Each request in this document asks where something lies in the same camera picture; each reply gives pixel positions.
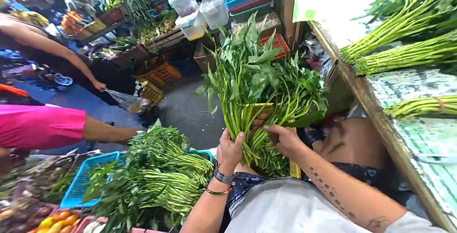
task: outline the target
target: white shirt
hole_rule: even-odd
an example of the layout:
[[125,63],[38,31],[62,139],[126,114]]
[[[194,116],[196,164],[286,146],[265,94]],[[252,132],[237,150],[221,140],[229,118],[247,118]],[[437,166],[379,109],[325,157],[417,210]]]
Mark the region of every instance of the white shirt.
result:
[[[369,233],[333,206],[315,187],[294,179],[254,186],[230,208],[226,233]],[[407,212],[385,233],[445,233]]]

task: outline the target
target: pink sleeve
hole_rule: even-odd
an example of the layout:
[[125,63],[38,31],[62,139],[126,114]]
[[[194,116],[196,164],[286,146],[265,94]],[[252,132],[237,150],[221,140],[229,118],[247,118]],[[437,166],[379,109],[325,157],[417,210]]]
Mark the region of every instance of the pink sleeve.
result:
[[52,149],[82,140],[85,111],[48,106],[0,105],[0,147]]

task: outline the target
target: green plastic crate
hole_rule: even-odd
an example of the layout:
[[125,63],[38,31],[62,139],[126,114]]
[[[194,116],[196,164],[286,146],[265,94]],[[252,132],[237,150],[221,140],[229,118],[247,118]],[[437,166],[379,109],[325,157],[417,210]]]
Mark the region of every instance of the green plastic crate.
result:
[[249,17],[251,17],[251,14],[255,13],[255,11],[258,11],[257,17],[261,17],[266,14],[269,14],[270,2],[253,7],[251,9],[243,11],[243,12],[239,12],[237,14],[230,13],[230,16],[232,17],[233,21],[235,21],[236,23],[242,23],[242,22],[249,20]]

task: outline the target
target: clear plastic bag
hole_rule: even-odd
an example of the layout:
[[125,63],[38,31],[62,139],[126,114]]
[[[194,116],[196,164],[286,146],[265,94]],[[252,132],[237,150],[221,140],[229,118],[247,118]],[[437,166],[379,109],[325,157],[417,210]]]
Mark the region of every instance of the clear plastic bag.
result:
[[132,113],[143,113],[150,101],[145,98],[136,97],[121,92],[107,90],[107,92],[119,103],[119,106]]

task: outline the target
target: green bangle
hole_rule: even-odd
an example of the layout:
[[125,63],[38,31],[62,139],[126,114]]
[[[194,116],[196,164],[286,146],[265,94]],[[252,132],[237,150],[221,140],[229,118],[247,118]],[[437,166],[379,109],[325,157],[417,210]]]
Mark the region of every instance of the green bangle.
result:
[[209,190],[208,188],[206,188],[205,190],[208,193],[210,193],[211,195],[225,195],[225,194],[229,193],[232,190],[232,187],[229,187],[228,190],[225,191],[225,192],[214,192],[214,191]]

